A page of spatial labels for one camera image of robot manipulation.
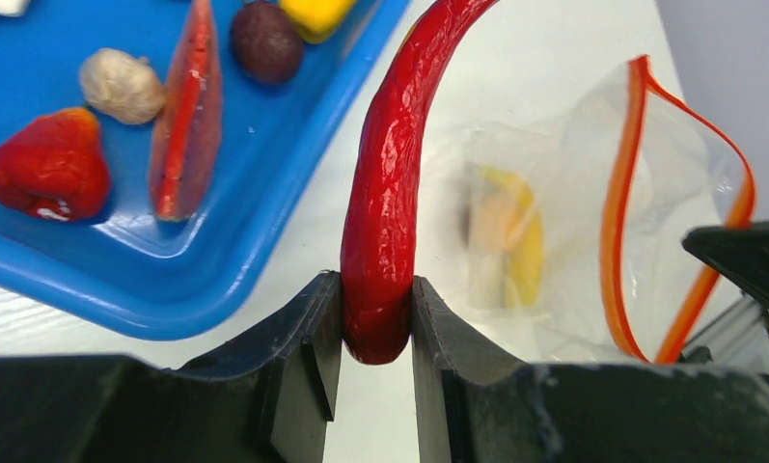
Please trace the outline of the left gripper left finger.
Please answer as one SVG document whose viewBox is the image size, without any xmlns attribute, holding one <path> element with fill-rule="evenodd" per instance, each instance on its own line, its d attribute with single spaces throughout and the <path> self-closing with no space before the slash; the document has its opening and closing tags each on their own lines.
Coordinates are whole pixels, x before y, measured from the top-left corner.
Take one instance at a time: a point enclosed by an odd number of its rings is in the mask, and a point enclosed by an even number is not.
<svg viewBox="0 0 769 463">
<path fill-rule="evenodd" d="M 0 358 L 0 462 L 318 462 L 340 331 L 330 271 L 181 368 L 124 355 Z"/>
</svg>

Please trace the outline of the clear zip bag orange zipper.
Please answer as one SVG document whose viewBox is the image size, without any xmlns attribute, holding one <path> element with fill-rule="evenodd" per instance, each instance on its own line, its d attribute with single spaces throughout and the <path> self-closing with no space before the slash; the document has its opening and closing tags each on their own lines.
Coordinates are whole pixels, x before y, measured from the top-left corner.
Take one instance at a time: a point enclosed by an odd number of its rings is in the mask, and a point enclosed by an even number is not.
<svg viewBox="0 0 769 463">
<path fill-rule="evenodd" d="M 487 123 L 463 146 L 475 167 L 521 176 L 543 224 L 530 307 L 467 308 L 534 359 L 677 361 L 707 306 L 732 296 L 681 246 L 697 226 L 746 226 L 746 157 L 662 87 L 647 56 L 610 71 L 563 115 L 524 129 Z"/>
</svg>

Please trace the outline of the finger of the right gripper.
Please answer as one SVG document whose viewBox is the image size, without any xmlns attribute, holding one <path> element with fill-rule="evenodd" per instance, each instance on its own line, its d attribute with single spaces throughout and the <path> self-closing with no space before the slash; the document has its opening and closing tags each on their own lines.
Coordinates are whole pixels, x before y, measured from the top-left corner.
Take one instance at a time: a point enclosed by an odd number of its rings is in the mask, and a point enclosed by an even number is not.
<svg viewBox="0 0 769 463">
<path fill-rule="evenodd" d="M 769 220 L 744 229 L 695 228 L 682 247 L 769 310 Z"/>
</svg>

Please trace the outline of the yellow toy banana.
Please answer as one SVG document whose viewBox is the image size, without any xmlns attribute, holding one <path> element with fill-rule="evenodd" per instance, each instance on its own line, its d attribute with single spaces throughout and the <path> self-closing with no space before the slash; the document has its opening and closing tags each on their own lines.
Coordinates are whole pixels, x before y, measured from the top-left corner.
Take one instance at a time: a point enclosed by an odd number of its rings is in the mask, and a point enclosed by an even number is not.
<svg viewBox="0 0 769 463">
<path fill-rule="evenodd" d="M 543 224 L 525 179 L 493 167 L 471 170 L 467 245 L 472 305 L 516 309 L 536 303 Z"/>
</svg>

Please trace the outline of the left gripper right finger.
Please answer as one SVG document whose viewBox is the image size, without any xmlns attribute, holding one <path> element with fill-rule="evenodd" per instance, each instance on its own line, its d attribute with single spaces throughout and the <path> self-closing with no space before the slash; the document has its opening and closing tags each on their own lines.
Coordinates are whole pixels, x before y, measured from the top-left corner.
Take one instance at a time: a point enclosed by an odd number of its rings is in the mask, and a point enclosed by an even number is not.
<svg viewBox="0 0 769 463">
<path fill-rule="evenodd" d="M 412 285 L 424 462 L 769 462 L 769 377 L 711 364 L 528 364 Z"/>
</svg>

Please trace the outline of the red toy chili pepper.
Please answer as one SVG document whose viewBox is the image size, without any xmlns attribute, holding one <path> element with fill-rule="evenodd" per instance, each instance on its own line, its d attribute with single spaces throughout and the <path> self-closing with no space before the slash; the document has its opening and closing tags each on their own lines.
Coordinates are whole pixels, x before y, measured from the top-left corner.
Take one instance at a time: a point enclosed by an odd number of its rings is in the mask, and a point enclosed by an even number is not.
<svg viewBox="0 0 769 463">
<path fill-rule="evenodd" d="M 384 365 L 411 334 L 411 290 L 426 120 L 464 35 L 492 2 L 435 1 L 414 23 L 371 100 L 343 228 L 343 340 Z"/>
</svg>

